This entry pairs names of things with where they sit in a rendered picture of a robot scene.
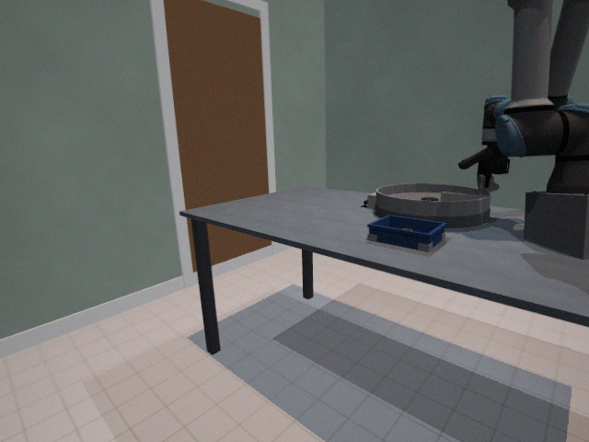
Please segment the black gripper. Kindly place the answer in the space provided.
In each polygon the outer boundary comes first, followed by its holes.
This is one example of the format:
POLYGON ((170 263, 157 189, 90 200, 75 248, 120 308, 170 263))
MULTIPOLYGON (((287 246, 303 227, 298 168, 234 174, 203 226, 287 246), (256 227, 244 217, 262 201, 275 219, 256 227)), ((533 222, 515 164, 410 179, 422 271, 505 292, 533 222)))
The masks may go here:
POLYGON ((497 191, 500 188, 500 185, 494 182, 494 177, 491 174, 508 174, 510 159, 500 152, 497 142, 482 141, 482 145, 491 148, 493 152, 493 155, 487 157, 488 159, 481 160, 478 164, 479 195, 487 195, 488 192, 497 191))

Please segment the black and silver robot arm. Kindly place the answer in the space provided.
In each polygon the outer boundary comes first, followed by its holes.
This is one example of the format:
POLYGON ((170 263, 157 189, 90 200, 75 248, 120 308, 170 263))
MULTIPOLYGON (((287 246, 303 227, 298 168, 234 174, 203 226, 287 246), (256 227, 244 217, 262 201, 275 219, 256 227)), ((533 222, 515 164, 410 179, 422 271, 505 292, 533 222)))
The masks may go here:
POLYGON ((568 95, 589 30, 589 0, 563 0, 551 50, 553 0, 508 0, 508 6, 511 98, 486 98, 481 140, 497 142, 507 157, 556 155, 547 192, 589 194, 589 104, 574 104, 568 95))

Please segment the blue open crate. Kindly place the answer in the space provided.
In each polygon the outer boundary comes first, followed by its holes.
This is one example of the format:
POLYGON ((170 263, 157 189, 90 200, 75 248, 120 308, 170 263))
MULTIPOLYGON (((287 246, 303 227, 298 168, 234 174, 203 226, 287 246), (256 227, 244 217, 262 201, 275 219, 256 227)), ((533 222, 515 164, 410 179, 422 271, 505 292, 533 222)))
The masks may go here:
POLYGON ((443 222, 387 215, 368 224, 367 227, 367 240, 426 252, 430 252, 445 239, 443 222))

